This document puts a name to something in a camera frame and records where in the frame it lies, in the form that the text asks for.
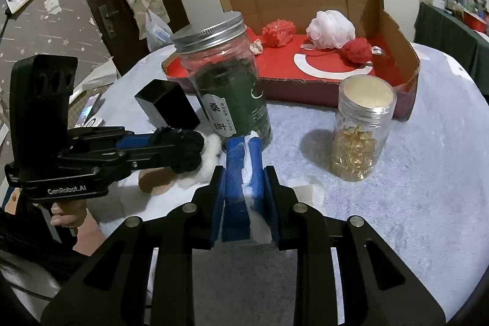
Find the person's left hand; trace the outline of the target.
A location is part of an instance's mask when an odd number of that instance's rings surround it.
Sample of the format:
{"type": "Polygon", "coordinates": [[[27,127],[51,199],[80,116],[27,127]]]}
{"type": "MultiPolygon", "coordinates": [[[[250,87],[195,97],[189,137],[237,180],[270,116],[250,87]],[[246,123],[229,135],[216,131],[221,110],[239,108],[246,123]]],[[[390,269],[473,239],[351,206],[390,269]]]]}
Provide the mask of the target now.
{"type": "Polygon", "coordinates": [[[53,203],[50,225],[53,227],[79,228],[87,216],[87,201],[76,200],[53,203]]]}

